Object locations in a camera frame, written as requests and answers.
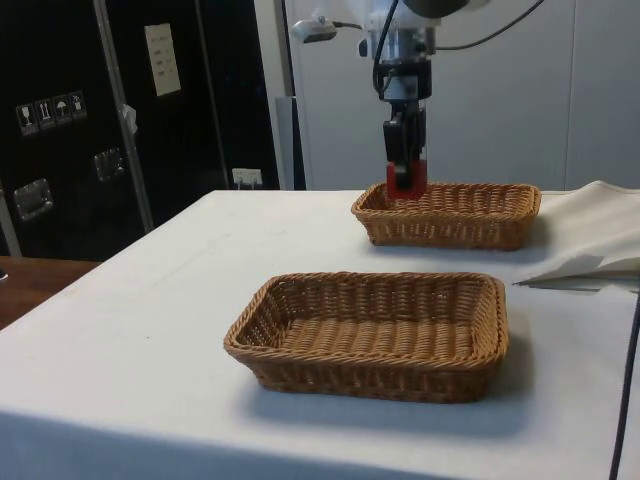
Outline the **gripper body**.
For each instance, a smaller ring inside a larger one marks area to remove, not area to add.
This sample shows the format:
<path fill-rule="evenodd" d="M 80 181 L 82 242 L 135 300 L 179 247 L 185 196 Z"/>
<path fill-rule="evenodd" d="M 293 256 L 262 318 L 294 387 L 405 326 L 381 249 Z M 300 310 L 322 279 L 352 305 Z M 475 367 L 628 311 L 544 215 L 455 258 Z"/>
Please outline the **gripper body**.
<path fill-rule="evenodd" d="M 386 102 L 411 102 L 432 95 L 431 61 L 382 63 L 377 68 L 379 98 Z"/>

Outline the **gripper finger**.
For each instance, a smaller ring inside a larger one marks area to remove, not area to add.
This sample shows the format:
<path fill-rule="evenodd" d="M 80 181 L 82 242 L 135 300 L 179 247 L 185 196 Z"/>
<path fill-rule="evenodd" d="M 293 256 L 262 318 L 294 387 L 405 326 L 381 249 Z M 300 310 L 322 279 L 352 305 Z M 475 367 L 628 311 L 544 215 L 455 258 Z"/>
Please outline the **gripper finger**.
<path fill-rule="evenodd" d="M 410 157 L 410 112 L 396 111 L 383 125 L 387 155 L 387 185 L 393 191 L 413 191 L 418 162 Z"/>
<path fill-rule="evenodd" d="M 410 109 L 410 157 L 412 160 L 422 158 L 426 146 L 426 108 L 416 102 Z"/>

